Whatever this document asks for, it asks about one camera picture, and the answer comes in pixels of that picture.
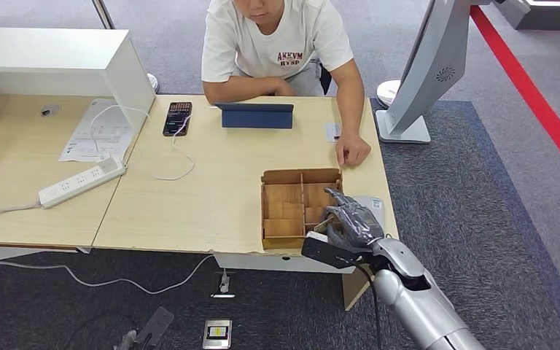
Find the person's left hand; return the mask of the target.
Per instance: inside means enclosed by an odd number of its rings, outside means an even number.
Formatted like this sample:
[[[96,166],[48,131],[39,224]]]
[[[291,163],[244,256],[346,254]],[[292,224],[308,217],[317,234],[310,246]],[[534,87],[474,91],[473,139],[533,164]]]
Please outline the person's left hand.
[[[335,153],[340,166],[358,166],[370,152],[371,146],[359,134],[342,133],[336,141]]]

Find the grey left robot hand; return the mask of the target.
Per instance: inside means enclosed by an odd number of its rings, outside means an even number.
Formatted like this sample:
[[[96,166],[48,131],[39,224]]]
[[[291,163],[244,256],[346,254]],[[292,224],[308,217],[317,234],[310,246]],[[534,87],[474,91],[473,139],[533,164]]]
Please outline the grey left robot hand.
[[[131,350],[133,345],[135,344],[135,340],[137,337],[137,332],[135,330],[130,330],[126,334],[124,334],[121,338],[121,341],[113,346],[113,350]]]

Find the person's right hand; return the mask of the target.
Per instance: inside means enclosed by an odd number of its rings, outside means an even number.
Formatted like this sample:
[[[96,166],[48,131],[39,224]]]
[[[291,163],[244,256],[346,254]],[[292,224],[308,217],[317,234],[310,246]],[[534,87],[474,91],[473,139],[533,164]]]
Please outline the person's right hand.
[[[294,96],[294,88],[282,78],[273,78],[273,94],[275,96]]]

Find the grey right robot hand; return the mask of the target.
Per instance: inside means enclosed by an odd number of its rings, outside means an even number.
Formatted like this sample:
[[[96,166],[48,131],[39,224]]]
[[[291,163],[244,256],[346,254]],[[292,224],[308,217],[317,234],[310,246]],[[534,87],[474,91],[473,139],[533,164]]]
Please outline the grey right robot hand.
[[[359,251],[385,238],[384,227],[368,207],[333,188],[326,187],[324,191],[335,201],[322,213],[322,221],[331,218],[332,227],[327,232],[334,244]]]

